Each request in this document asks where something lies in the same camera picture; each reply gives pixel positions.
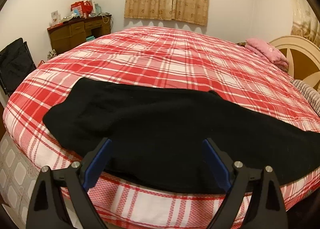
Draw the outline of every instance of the bed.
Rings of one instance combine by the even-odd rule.
[[[291,77],[319,91],[320,49],[314,43],[295,35],[276,38],[270,43],[286,56]]]
[[[319,57],[320,51],[313,52],[312,56]],[[290,83],[292,77],[244,47],[189,31],[160,27],[137,27],[113,33],[41,65],[10,97],[4,122],[14,143],[8,139],[7,146],[2,142],[0,150],[4,149],[5,159],[8,154],[10,158],[14,155],[13,158],[19,159],[4,171],[8,179],[0,190],[23,222],[30,198],[28,192],[32,191],[38,170],[45,165],[65,168],[79,160],[74,152],[59,146],[44,126],[42,117],[67,97],[81,77],[149,87],[213,89],[224,99],[243,107],[303,130],[320,132],[319,116]],[[16,171],[19,160],[25,162],[24,168],[20,165]],[[20,173],[24,174],[23,179],[19,178]],[[9,181],[14,180],[15,187],[14,183],[9,185]],[[290,209],[315,191],[319,182],[318,168],[283,186],[286,208]],[[67,199],[68,192],[63,190],[63,194]],[[134,229],[206,228],[224,197],[158,191],[107,173],[89,190],[89,196],[104,221]],[[233,228],[240,227],[250,198],[250,194],[246,194]]]

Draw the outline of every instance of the cable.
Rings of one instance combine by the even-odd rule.
[[[113,17],[111,16],[110,19],[111,19],[111,25],[110,25],[110,31],[111,31],[113,27]]]
[[[110,21],[110,18],[109,18],[109,17],[107,17],[107,16],[105,16],[105,15],[102,15],[102,14],[101,14],[101,17],[102,17],[102,21],[103,21],[103,23],[104,23],[104,24],[107,24],[107,23]],[[108,21],[107,21],[107,22],[104,22],[103,17],[106,17],[106,18],[108,19]]]

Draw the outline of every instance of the wooden desk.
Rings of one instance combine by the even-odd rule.
[[[101,37],[111,33],[111,15],[107,17],[96,16],[71,20],[63,25],[48,30],[51,47],[57,54],[73,49],[86,42],[86,37]]]

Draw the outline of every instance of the desk drawer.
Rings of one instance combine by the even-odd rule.
[[[51,40],[51,47],[55,49],[58,55],[65,53],[71,49],[70,38]]]
[[[58,30],[55,30],[50,34],[50,39],[51,40],[59,40],[63,38],[68,38],[71,37],[71,28],[70,26],[65,26],[62,27]]]
[[[102,28],[104,29],[104,30],[110,30],[111,29],[111,26],[110,26],[110,22],[109,23],[103,23],[102,24]]]
[[[84,27],[86,30],[95,29],[102,26],[102,20],[86,22]]]
[[[110,30],[110,28],[103,28],[102,29],[102,35],[104,36],[104,35],[108,35],[108,34],[110,34],[111,33],[111,30]]]
[[[78,22],[75,24],[71,24],[72,35],[76,35],[78,33],[84,32],[84,23]]]
[[[76,35],[72,35],[70,38],[70,46],[71,48],[74,48],[76,46],[79,46],[80,44],[86,42],[85,40],[85,32],[78,33]]]

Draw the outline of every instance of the red bag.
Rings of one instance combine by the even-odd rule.
[[[40,63],[38,64],[38,67],[41,66],[42,64],[44,64],[43,60],[40,61]]]
[[[89,16],[89,14],[92,12],[93,10],[93,6],[90,4],[90,2],[86,1],[84,3],[84,8],[85,8],[85,11],[87,13],[87,15]]]
[[[80,17],[83,17],[84,13],[86,13],[83,1],[78,1],[78,2],[75,2],[74,4],[71,4],[71,11],[73,11],[73,9],[78,10]]]
[[[79,11],[80,17],[83,17],[84,14],[86,14],[86,17],[88,17],[93,7],[88,1],[78,1],[74,4],[71,4],[71,11],[73,11],[73,9],[77,9]]]

